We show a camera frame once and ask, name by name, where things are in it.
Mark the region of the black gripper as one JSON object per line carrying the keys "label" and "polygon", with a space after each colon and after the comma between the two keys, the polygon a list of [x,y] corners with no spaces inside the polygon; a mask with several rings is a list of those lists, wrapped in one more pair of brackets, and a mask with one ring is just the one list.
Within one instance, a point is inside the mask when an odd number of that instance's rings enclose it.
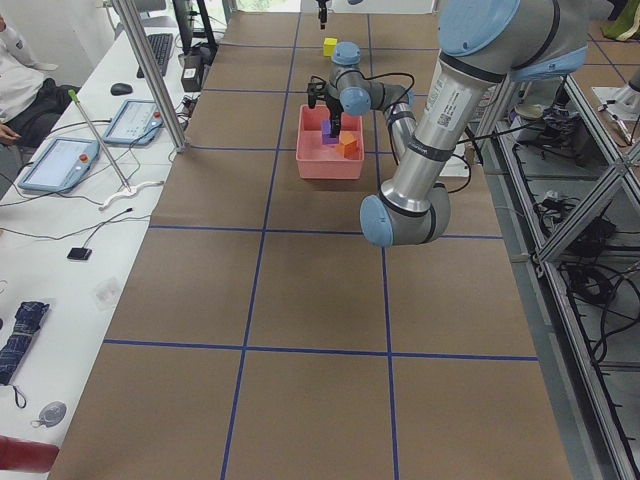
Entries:
{"label": "black gripper", "polygon": [[[318,20],[321,30],[326,28],[328,20],[327,4],[327,0],[317,0]],[[340,101],[339,90],[330,83],[327,83],[324,87],[324,101],[330,112],[329,135],[332,139],[338,139],[341,132],[341,116],[344,109]]]}

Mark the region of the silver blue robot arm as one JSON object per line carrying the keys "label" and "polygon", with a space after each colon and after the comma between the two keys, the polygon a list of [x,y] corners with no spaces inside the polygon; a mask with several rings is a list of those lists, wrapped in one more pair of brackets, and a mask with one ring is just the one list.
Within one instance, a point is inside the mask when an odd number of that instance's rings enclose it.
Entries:
{"label": "silver blue robot arm", "polygon": [[505,78],[542,80],[579,69],[587,52],[588,1],[449,1],[438,24],[440,73],[422,118],[411,110],[408,88],[366,78],[360,49],[340,42],[323,89],[332,132],[339,114],[385,115],[399,164],[393,177],[360,207],[365,238],[379,247],[423,244],[450,219],[450,201],[438,178],[484,93]]}

